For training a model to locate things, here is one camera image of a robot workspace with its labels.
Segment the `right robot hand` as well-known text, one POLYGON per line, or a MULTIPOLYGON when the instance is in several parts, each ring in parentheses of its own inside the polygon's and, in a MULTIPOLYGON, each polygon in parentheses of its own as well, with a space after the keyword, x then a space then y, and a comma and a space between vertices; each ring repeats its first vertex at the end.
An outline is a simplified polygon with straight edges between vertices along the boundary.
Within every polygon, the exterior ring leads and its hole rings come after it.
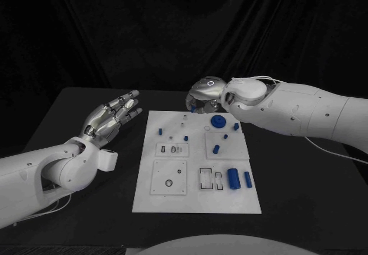
POLYGON ((209 114, 221 107, 221 96, 226 82, 215 77, 203 77, 192 86, 186 96, 186 108, 192 113, 209 114))

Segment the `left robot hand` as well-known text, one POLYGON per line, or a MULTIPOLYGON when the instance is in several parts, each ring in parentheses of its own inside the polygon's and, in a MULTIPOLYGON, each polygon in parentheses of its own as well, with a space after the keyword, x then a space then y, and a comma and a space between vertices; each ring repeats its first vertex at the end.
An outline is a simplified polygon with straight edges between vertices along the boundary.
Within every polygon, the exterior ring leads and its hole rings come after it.
POLYGON ((133 90, 101 104, 85 119, 79 138, 99 149, 114 140, 121 126, 143 112, 141 108, 133 109, 138 104, 138 94, 138 91, 133 90))

